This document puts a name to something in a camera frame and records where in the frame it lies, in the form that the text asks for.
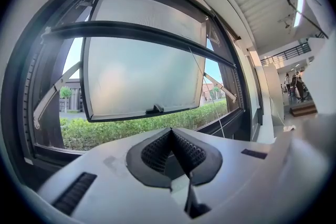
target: window hinge arm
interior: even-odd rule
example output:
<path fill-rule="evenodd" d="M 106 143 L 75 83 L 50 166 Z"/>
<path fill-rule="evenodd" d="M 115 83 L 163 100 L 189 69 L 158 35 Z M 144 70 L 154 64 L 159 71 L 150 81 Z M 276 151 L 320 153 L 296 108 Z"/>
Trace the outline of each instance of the window hinge arm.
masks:
<path fill-rule="evenodd" d="M 39 102 L 36 109 L 34 110 L 34 127 L 36 129 L 40 128 L 39 120 L 41 119 L 50 101 L 80 67 L 81 67 L 81 61 L 74 64 L 67 72 L 65 72 L 59 78 L 59 80 L 57 80 L 56 83 L 49 89 L 49 91 L 43 96 L 41 102 Z"/>
<path fill-rule="evenodd" d="M 211 81 L 214 86 L 217 86 L 220 90 L 224 91 L 227 96 L 229 96 L 233 103 L 236 102 L 237 100 L 237 94 L 232 94 L 228 89 L 226 89 L 222 84 L 220 84 L 217 80 L 215 80 L 213 77 L 209 76 L 207 73 L 204 73 L 204 76 L 209 80 Z"/>

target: green hedge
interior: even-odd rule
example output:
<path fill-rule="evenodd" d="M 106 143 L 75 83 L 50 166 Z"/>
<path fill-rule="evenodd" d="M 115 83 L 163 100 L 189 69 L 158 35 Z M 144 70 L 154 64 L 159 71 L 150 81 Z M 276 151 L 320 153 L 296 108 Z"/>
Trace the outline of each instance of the green hedge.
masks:
<path fill-rule="evenodd" d="M 227 113 L 225 99 L 215 104 L 219 116 Z M 184 127 L 193 130 L 216 119 L 214 106 L 209 103 L 197 109 L 152 118 L 99 123 L 89 123 L 83 119 L 60 119 L 60 125 L 65 148 L 87 151 L 102 143 L 154 129 Z"/>

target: cable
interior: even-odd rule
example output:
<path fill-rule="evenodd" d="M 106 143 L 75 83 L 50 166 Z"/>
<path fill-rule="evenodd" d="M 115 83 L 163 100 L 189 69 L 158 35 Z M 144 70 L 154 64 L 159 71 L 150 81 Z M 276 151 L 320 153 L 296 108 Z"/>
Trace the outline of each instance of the cable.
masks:
<path fill-rule="evenodd" d="M 204 80 L 204 82 L 205 82 L 205 85 L 206 85 L 206 87 L 208 88 L 208 91 L 210 92 L 210 89 L 209 89 L 209 87 L 208 87 L 208 84 L 207 84 L 206 81 L 205 81 L 203 72 L 202 72 L 200 66 L 198 65 L 198 62 L 196 61 L 196 58 L 195 58 L 193 52 L 191 51 L 190 47 L 189 47 L 189 50 L 190 50 L 192 56 L 194 57 L 194 60 L 195 60 L 195 62 L 196 62 L 196 64 L 197 64 L 197 66 L 198 66 L 198 69 L 199 69 L 199 71 L 200 71 L 201 74 L 202 74 L 202 77 L 203 77 L 203 80 Z M 212 103 L 214 104 L 214 108 L 215 108 L 215 111 L 216 111 L 216 114 L 217 114 L 217 118 L 218 118 L 219 124 L 220 124 L 220 126 L 221 126 L 220 129 L 222 130 L 223 138 L 225 138 L 224 131 L 223 131 L 223 127 L 222 127 L 222 123 L 221 123 L 221 121 L 220 121 L 220 119 L 219 119 L 219 114 L 218 114 L 218 112 L 217 112 L 215 102 L 214 102 L 214 100 L 213 100 L 212 98 L 211 98 L 211 100 L 212 100 Z"/>

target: staircase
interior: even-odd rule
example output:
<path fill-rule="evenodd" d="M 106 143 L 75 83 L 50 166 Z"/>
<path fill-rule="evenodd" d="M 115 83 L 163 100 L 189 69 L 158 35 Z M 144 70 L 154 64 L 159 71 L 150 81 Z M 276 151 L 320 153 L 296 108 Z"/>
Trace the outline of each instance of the staircase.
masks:
<path fill-rule="evenodd" d="M 298 103 L 291 106 L 289 113 L 292 114 L 294 117 L 300 117 L 308 114 L 317 113 L 316 106 L 312 100 Z"/>

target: balcony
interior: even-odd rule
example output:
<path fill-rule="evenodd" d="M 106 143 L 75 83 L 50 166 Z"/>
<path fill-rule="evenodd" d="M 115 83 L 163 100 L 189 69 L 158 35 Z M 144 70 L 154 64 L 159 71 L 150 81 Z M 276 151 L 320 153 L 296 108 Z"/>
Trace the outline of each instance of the balcony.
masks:
<path fill-rule="evenodd" d="M 284 62 L 285 60 L 289 60 L 291 58 L 294 58 L 296 56 L 306 54 L 310 51 L 311 51 L 311 49 L 310 49 L 308 43 L 306 42 L 306 43 L 300 44 L 296 47 L 293 47 L 291 49 L 285 50 L 285 51 L 283 51 L 279 54 L 275 54 L 271 57 L 262 59 L 261 64 L 263 66 L 266 66 L 270 63 L 278 64 L 278 63 Z"/>

